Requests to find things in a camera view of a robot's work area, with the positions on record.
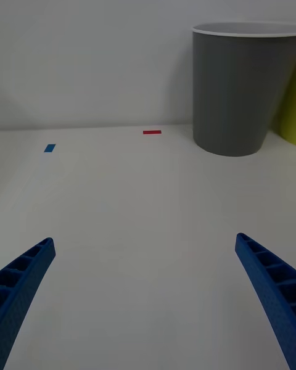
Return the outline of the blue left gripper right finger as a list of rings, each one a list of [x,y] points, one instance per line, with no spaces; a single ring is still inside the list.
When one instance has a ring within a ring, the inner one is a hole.
[[[290,369],[296,368],[296,270],[239,233],[235,252],[257,293]]]

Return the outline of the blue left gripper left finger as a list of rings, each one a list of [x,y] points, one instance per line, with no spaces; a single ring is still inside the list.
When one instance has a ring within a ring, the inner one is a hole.
[[[0,368],[4,369],[28,309],[56,256],[47,237],[0,270]]]

